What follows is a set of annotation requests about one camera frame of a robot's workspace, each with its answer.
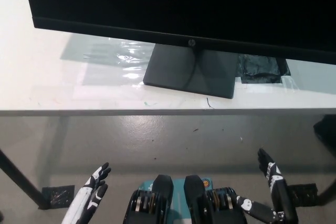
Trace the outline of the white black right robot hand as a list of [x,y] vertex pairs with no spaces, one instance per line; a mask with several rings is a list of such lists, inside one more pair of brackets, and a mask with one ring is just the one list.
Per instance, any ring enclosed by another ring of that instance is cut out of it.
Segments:
[[263,149],[258,150],[259,169],[271,193],[272,207],[239,195],[235,206],[263,223],[298,223],[298,215],[288,192],[288,185],[275,161]]

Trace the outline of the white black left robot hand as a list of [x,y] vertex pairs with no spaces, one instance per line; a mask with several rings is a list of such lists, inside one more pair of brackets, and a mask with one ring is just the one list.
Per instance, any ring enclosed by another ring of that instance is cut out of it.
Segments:
[[74,197],[62,224],[88,224],[90,222],[108,189],[105,179],[110,172],[111,168],[106,162],[89,177]]

